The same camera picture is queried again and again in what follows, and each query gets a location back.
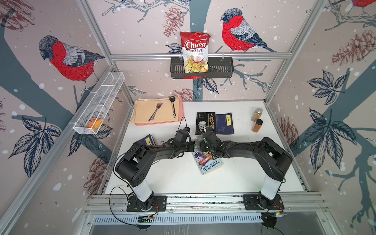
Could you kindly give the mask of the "Treehouse colourful paperback book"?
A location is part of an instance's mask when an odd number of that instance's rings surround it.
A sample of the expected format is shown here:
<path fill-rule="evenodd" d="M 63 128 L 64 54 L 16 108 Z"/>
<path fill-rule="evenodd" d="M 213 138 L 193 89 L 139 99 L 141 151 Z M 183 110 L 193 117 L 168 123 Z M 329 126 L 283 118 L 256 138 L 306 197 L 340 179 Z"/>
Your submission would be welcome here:
<path fill-rule="evenodd" d="M 202 175 L 222 167 L 221 160 L 214 157 L 211 152 L 195 151 L 193 157 Z"/>

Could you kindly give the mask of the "blue book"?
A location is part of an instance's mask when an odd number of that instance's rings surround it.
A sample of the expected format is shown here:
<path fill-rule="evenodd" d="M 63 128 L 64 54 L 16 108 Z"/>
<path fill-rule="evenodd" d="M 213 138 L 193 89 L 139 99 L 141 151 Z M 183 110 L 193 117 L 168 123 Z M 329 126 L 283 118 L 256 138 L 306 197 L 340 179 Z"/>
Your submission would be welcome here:
<path fill-rule="evenodd" d="M 149 145 L 149 146 L 156 144 L 155 141 L 154 141 L 154 138 L 151 134 L 149 134 L 146 137 L 138 140 L 137 143 L 139 143 L 140 145 Z"/>
<path fill-rule="evenodd" d="M 232 113 L 216 114 L 216 134 L 234 135 Z"/>

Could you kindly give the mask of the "grey striped cloth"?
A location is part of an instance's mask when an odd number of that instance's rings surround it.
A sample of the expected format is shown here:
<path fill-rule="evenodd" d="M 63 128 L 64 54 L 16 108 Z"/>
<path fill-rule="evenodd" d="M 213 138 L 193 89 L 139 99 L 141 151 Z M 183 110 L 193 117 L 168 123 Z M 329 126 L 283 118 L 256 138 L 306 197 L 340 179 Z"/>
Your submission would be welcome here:
<path fill-rule="evenodd" d="M 206 151 L 206 143 L 205 140 L 200 136 L 195 140 L 194 144 L 195 152 L 205 152 Z"/>

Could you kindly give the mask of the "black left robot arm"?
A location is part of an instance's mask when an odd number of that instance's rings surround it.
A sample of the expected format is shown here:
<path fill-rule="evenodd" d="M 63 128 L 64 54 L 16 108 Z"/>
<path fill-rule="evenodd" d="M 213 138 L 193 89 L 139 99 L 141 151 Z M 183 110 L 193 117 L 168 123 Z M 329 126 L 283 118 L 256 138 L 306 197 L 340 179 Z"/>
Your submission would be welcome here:
<path fill-rule="evenodd" d="M 194 141 L 190 137 L 190 128 L 185 127 L 161 145 L 142 145 L 135 142 L 127 152 L 121 154 L 113 171 L 130 186 L 137 201 L 148 209 L 153 204 L 154 192 L 148 186 L 146 177 L 154 162 L 180 158 L 185 152 L 193 150 Z"/>

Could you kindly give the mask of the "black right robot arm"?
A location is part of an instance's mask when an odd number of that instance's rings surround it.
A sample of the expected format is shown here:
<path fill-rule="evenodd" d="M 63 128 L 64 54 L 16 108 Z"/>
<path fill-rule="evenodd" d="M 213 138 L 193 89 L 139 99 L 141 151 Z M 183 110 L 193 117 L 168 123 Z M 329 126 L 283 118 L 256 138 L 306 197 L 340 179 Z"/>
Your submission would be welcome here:
<path fill-rule="evenodd" d="M 250 158 L 257 160 L 265 173 L 259 199 L 271 203 L 284 182 L 293 157 L 269 137 L 251 143 L 222 141 L 212 131 L 197 138 L 197 148 L 201 152 L 210 152 L 217 158 Z"/>

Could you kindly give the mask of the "black portrait cover book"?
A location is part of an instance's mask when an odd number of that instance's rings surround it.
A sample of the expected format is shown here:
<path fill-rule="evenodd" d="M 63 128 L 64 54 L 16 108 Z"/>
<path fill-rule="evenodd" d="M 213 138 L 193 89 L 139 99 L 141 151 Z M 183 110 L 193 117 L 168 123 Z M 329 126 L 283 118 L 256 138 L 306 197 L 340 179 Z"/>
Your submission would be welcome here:
<path fill-rule="evenodd" d="M 210 127 L 216 133 L 216 113 L 215 112 L 198 112 L 196 114 L 196 135 L 202 135 Z"/>

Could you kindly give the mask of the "black ladle spoon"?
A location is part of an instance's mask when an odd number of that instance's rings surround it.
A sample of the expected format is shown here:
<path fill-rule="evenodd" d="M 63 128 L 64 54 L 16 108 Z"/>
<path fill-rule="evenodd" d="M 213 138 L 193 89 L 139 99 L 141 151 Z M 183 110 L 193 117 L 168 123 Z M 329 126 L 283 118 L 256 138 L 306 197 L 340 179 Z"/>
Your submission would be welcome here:
<path fill-rule="evenodd" d="M 173 112 L 174 118 L 176 118 L 176 111 L 175 111 L 175 106 L 174 106 L 175 100 L 176 98 L 174 96 L 169 97 L 169 101 L 171 102 L 171 105 L 172 105 L 172 112 Z"/>

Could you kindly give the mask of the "iridescent purple spoon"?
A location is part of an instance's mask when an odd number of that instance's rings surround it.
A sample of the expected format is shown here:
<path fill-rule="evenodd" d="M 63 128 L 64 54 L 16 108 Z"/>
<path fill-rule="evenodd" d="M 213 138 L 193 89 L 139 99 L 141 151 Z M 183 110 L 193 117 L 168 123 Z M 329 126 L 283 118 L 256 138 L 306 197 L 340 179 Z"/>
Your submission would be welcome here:
<path fill-rule="evenodd" d="M 156 113 L 161 108 L 162 105 L 163 104 L 161 102 L 156 105 L 156 109 L 155 109 L 154 113 L 151 115 L 151 117 L 148 120 L 149 122 L 155 119 Z"/>

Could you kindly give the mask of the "orange spice jar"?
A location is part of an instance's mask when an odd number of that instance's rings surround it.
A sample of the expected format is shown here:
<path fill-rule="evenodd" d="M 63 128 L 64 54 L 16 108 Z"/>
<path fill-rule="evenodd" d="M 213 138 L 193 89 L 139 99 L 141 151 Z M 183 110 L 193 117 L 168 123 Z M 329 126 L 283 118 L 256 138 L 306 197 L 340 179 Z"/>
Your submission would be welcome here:
<path fill-rule="evenodd" d="M 252 131 L 255 132 L 255 133 L 259 132 L 259 130 L 262 127 L 262 125 L 263 125 L 263 120 L 262 119 L 257 119 L 255 121 L 255 124 L 254 124 L 253 128 L 252 128 Z"/>

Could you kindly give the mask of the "beige spice jar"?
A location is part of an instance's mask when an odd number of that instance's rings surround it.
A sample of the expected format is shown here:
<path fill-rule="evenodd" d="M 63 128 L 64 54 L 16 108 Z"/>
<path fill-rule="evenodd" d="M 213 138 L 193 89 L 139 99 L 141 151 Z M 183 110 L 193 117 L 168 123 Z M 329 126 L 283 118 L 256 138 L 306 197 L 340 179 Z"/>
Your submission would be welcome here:
<path fill-rule="evenodd" d="M 263 109 L 257 108 L 251 117 L 251 121 L 256 122 L 258 119 L 260 119 L 260 117 L 262 116 L 262 113 L 263 113 Z"/>

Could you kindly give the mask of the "orange packet in shelf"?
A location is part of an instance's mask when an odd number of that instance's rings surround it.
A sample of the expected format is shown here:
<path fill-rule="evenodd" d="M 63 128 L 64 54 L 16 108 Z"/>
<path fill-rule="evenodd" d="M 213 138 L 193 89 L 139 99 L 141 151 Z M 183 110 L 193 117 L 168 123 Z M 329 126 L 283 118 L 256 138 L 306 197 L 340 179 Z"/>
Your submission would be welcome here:
<path fill-rule="evenodd" d="M 103 123 L 103 119 L 101 118 L 94 118 L 92 120 L 90 120 L 88 122 L 88 124 L 86 124 L 85 128 L 90 128 L 94 131 L 96 131 L 98 128 L 100 128 L 100 126 L 102 125 Z"/>

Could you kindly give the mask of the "red Chuba chips bag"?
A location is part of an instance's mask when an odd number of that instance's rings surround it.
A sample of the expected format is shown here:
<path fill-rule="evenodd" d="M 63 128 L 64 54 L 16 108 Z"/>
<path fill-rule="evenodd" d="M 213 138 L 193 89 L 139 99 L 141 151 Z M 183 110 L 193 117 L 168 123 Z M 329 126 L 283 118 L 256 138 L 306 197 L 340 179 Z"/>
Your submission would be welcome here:
<path fill-rule="evenodd" d="M 209 71 L 208 54 L 210 35 L 201 32 L 180 32 L 185 73 Z"/>

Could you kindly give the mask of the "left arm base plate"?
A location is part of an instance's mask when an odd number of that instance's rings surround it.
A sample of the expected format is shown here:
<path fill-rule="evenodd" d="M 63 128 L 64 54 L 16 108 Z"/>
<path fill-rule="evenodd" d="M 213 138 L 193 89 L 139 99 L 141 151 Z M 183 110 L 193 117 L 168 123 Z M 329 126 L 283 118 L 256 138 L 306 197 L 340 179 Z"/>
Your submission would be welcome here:
<path fill-rule="evenodd" d="M 145 202 L 131 195 L 128 197 L 127 212 L 165 212 L 167 197 L 151 195 Z"/>

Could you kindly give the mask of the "black wall basket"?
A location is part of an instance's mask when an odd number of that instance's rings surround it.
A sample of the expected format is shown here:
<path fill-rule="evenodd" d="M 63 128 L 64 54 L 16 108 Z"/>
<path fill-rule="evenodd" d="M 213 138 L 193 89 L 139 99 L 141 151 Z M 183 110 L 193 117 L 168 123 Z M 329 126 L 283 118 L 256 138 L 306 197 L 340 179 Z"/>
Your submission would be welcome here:
<path fill-rule="evenodd" d="M 173 79 L 231 78 L 234 72 L 232 57 L 209 57 L 207 72 L 185 73 L 183 58 L 171 58 L 170 73 Z"/>

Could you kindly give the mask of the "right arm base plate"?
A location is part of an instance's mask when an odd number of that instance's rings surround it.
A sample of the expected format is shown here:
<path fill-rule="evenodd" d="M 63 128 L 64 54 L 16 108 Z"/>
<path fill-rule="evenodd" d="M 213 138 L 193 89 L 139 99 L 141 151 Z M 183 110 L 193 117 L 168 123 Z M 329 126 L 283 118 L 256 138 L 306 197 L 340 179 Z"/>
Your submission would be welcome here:
<path fill-rule="evenodd" d="M 247 211 L 255 210 L 280 210 L 285 209 L 282 198 L 279 194 L 272 200 L 264 197 L 262 194 L 244 194 L 243 204 Z"/>

